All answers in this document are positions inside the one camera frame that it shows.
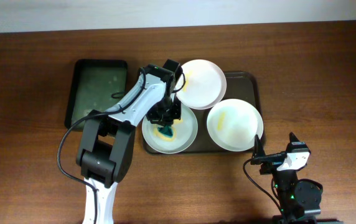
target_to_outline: wall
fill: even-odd
[[[0,0],[0,32],[354,19],[355,0]]]

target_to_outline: table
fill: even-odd
[[[136,70],[167,58],[215,62],[254,74],[267,154],[293,131],[312,151],[299,178],[324,185],[322,214],[356,223],[356,21],[0,34],[0,223],[80,223],[85,188],[63,176],[56,152],[74,63],[126,60]],[[80,133],[62,152],[75,175]],[[119,184],[118,223],[249,222],[278,214],[245,177],[249,153],[151,156],[138,129]],[[269,189],[271,176],[250,175]]]

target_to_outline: black tray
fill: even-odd
[[[227,78],[227,91],[223,100],[226,99],[239,99],[248,102],[253,105],[262,117],[260,98],[258,95],[258,87],[255,78],[248,72],[225,72]],[[199,125],[195,141],[185,150],[177,154],[193,154],[193,153],[226,153],[231,152],[226,149],[221,148],[211,139],[207,131],[207,115],[210,112],[210,109],[207,110],[194,110],[191,109],[196,118],[197,124]],[[262,144],[265,143],[264,132],[261,137]],[[152,155],[173,155],[173,154],[164,154],[157,152],[150,145],[147,144],[142,135],[143,148],[146,152]]]

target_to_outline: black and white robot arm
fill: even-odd
[[[133,156],[135,129],[147,116],[154,124],[171,125],[180,119],[180,101],[175,98],[176,80],[182,75],[180,64],[168,60],[163,67],[148,65],[139,70],[135,86],[106,112],[120,111],[108,117],[89,119],[83,129],[76,163],[81,167],[85,182],[95,186],[94,194],[87,186],[87,201],[83,223],[113,223],[112,211],[116,187],[126,175]],[[107,134],[115,136],[113,145],[98,139]]]

